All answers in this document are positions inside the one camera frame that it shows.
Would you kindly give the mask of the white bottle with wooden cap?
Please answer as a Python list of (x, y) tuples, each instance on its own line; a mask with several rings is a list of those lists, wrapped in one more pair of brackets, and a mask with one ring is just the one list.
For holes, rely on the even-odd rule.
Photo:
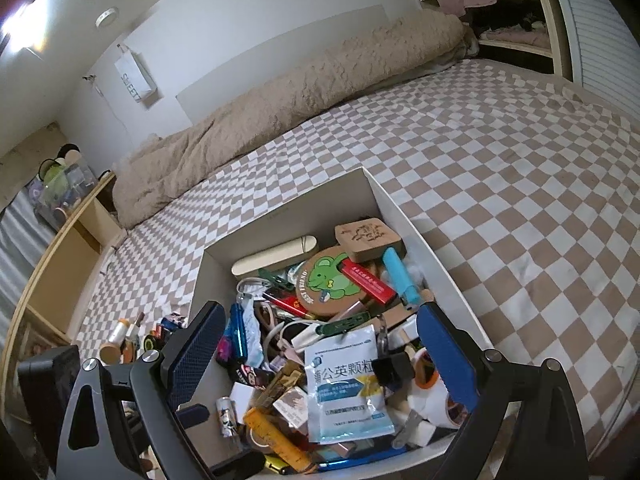
[(125, 341), (130, 322), (120, 318), (111, 333), (99, 348), (99, 359), (106, 365), (117, 364), (122, 356), (122, 344)]

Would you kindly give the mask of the light blue lighter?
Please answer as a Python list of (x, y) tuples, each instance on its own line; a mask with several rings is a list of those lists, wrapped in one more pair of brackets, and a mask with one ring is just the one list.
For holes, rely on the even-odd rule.
[(416, 308), (420, 307), (422, 301), (420, 289), (413, 283), (396, 249), (393, 247), (386, 248), (382, 255), (382, 260), (390, 276), (392, 287), (396, 290), (401, 302), (408, 310), (416, 310)]

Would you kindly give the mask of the red lighter with text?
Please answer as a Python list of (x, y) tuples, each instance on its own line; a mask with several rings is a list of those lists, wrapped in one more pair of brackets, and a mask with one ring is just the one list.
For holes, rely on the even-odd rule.
[(386, 285), (363, 266), (352, 262), (349, 258), (341, 261), (337, 265), (337, 269), (382, 306), (388, 306), (397, 298), (397, 292), (390, 286)]

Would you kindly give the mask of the white medicine sachet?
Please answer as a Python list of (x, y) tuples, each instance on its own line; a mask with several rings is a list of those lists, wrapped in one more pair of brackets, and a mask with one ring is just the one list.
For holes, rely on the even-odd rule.
[(371, 325), (323, 338), (305, 350), (310, 442), (334, 444), (394, 432), (372, 367), (377, 358)]

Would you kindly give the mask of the white cardboard shoe box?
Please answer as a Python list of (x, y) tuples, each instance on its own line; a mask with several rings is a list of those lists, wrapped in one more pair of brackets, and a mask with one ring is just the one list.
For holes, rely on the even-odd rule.
[[(209, 300), (222, 304), (228, 313), (236, 297), (237, 281), (231, 273), (232, 263), (236, 260), (305, 234), (317, 237), (321, 248), (335, 245), (334, 228), (337, 224), (361, 217), (378, 217), (400, 235), (411, 261), (418, 265), (427, 288), (431, 289), (450, 321), (468, 332), (480, 348), (492, 347), (461, 290), (417, 229), (419, 223), (409, 220), (396, 202), (398, 200), (391, 198), (370, 172), (357, 168), (219, 237), (205, 247), (189, 321)], [(211, 360), (192, 396), (192, 403), (206, 405), (210, 411), (207, 422), (186, 430), (207, 466), (216, 465), (233, 454), (221, 437), (215, 408), (215, 401), (229, 394), (231, 388), (227, 372)], [(433, 479), (453, 438), (454, 435), (450, 434), (425, 448), (388, 460), (325, 474), (278, 476), (263, 472), (253, 479)]]

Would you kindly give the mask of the wooden bedside shelf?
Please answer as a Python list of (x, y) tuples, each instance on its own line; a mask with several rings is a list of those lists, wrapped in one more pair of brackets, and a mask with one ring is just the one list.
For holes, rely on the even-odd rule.
[(68, 216), (30, 276), (6, 335), (3, 354), (15, 346), (21, 324), (35, 321), (62, 341), (72, 341), (108, 253), (126, 236), (107, 209), (116, 181), (107, 172)]

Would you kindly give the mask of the round green bear coaster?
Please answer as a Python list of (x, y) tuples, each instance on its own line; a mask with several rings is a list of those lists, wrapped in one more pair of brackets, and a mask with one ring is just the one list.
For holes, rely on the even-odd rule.
[(366, 298), (367, 293), (338, 270), (347, 258), (336, 245), (317, 252), (300, 270), (295, 285), (298, 302), (317, 318), (332, 318)]

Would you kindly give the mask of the carved wooden block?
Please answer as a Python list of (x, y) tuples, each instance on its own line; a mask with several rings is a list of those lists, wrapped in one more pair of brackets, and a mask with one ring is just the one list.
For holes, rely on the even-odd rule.
[(379, 218), (339, 224), (334, 234), (349, 259), (356, 263), (381, 258), (387, 248), (401, 243), (401, 238)]

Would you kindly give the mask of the cream oblong case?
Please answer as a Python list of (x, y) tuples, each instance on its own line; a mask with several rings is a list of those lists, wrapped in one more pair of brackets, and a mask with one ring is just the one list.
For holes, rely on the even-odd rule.
[(304, 235), (241, 258), (231, 267), (231, 273), (236, 278), (248, 278), (256, 276), (260, 269), (282, 270), (307, 260), (318, 250), (318, 240), (313, 235)]

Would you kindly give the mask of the checkered bed sheet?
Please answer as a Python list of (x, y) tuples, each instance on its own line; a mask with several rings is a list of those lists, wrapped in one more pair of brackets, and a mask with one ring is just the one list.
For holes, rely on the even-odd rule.
[(639, 130), (578, 89), (465, 61), (332, 108), (139, 224), (77, 340), (193, 296), (204, 249), (308, 188), (364, 167), (446, 266), (509, 359), (559, 359), (587, 446), (638, 408)]

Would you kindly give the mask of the clear plastic storage bin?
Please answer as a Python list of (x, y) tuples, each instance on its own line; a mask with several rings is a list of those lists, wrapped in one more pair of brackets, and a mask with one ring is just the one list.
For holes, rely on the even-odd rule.
[(28, 197), (34, 211), (58, 231), (80, 202), (96, 187), (98, 180), (81, 155), (46, 158), (35, 179), (29, 183)]

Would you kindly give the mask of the white hanging sweet bag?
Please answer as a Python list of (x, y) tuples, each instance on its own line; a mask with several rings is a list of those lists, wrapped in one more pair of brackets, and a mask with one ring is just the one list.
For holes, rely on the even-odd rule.
[(123, 44), (118, 44), (120, 57), (115, 61), (116, 72), (130, 96), (138, 103), (150, 98), (157, 85), (137, 55)]

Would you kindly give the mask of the beige quilted duvet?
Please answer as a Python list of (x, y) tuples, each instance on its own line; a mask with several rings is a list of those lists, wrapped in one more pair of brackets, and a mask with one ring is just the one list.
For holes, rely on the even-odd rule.
[(227, 162), (376, 84), (454, 52), (467, 31), (453, 15), (421, 10), (327, 48), (190, 128), (150, 136), (115, 168), (118, 221), (133, 228)]

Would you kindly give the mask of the white louvered door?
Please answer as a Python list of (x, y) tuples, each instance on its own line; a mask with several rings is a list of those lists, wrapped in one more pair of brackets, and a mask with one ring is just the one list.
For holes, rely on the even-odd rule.
[(639, 116), (639, 46), (608, 0), (559, 0), (573, 80)]

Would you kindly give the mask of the wardrobe with clothes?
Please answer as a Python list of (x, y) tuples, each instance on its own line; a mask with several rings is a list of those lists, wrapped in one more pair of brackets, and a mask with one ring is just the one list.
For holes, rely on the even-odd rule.
[(570, 79), (570, 49), (558, 0), (420, 0), (472, 29), (480, 56)]

